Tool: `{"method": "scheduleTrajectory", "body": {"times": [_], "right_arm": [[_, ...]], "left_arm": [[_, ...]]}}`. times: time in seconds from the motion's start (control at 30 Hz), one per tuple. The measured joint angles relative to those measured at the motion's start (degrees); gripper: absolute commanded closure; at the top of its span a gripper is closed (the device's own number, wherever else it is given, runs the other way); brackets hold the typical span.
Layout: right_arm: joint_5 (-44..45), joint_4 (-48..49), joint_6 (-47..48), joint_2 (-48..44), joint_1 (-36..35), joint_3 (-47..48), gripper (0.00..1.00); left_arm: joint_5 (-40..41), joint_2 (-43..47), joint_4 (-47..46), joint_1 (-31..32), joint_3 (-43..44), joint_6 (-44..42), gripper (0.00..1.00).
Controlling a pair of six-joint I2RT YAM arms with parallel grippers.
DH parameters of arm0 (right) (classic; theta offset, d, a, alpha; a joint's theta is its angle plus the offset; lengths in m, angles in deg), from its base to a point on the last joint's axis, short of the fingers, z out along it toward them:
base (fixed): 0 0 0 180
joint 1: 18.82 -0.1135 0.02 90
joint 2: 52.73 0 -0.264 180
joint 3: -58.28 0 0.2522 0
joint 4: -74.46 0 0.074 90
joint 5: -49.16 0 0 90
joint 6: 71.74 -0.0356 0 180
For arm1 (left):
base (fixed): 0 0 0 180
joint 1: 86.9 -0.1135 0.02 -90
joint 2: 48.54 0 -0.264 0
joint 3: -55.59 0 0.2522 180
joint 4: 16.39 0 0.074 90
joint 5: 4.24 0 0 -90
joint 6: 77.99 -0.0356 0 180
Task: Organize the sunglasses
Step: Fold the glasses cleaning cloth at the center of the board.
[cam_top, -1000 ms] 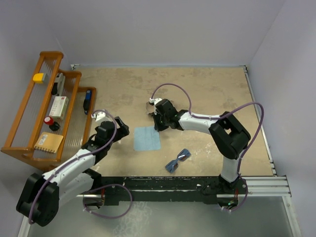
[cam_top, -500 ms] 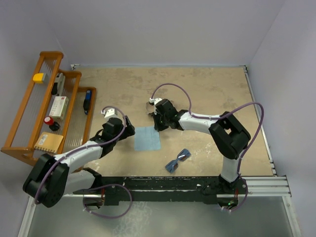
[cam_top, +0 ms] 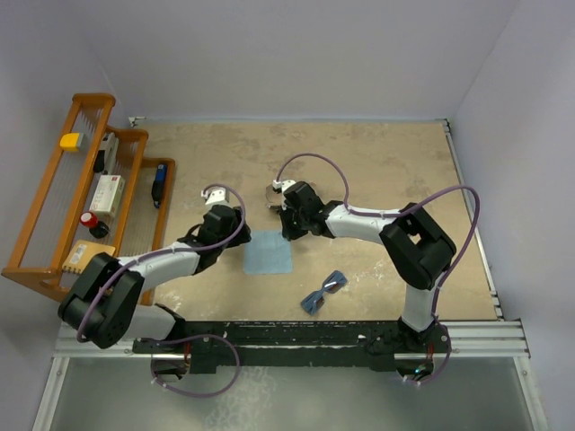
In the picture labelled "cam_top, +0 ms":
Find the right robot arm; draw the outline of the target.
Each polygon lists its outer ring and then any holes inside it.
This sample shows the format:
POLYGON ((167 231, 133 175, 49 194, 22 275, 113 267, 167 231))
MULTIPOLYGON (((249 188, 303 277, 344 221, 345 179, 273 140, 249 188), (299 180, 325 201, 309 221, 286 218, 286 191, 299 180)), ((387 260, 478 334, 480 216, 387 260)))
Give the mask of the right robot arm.
POLYGON ((406 283, 398 323, 401 344, 420 351, 430 343, 439 279, 447 273, 456 246, 425 209, 410 203, 402 210, 368 211, 337 200, 324 203, 305 181, 274 180, 271 189, 281 196, 279 216, 285 239, 294 241, 310 233, 384 246, 406 283))

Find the blue cleaning cloth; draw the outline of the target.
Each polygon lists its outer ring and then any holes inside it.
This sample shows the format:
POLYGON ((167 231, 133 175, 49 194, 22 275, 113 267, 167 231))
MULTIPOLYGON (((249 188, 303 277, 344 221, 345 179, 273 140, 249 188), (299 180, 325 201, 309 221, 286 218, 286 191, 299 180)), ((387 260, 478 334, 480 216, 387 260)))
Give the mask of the blue cleaning cloth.
POLYGON ((293 271, 291 244, 281 231, 252 231, 245 245, 243 272, 247 275, 278 275, 293 271))

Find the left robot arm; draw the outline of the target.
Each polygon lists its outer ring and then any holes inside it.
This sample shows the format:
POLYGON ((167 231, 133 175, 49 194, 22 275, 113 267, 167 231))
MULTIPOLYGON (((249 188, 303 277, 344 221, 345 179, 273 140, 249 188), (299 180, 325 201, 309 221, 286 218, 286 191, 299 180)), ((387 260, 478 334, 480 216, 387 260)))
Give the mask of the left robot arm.
POLYGON ((144 292, 176 278, 195 276, 216 264, 224 250, 250 240, 244 205, 214 205, 201 224, 167 247, 125 259, 106 252, 93 256, 57 315, 76 329, 79 342, 111 347, 128 332, 144 292))

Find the white printed glasses case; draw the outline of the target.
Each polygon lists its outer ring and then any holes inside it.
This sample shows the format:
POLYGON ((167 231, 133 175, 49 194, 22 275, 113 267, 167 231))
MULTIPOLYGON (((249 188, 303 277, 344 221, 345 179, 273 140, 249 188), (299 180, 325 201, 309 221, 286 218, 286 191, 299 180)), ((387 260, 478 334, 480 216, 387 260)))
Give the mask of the white printed glasses case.
POLYGON ((268 185, 265 189, 265 204, 269 210, 278 210, 282 207, 283 194, 281 190, 275 190, 272 185, 268 185))

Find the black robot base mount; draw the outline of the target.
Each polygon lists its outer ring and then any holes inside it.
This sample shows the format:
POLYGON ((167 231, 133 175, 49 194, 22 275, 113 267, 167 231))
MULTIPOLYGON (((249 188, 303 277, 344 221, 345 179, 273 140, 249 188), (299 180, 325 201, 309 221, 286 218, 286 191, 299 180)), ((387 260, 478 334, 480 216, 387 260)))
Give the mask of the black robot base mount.
POLYGON ((219 366, 361 367, 376 372, 432 374, 451 353, 446 327, 422 332, 402 321, 186 321, 167 336, 139 336, 138 354, 184 354, 190 373, 219 366))

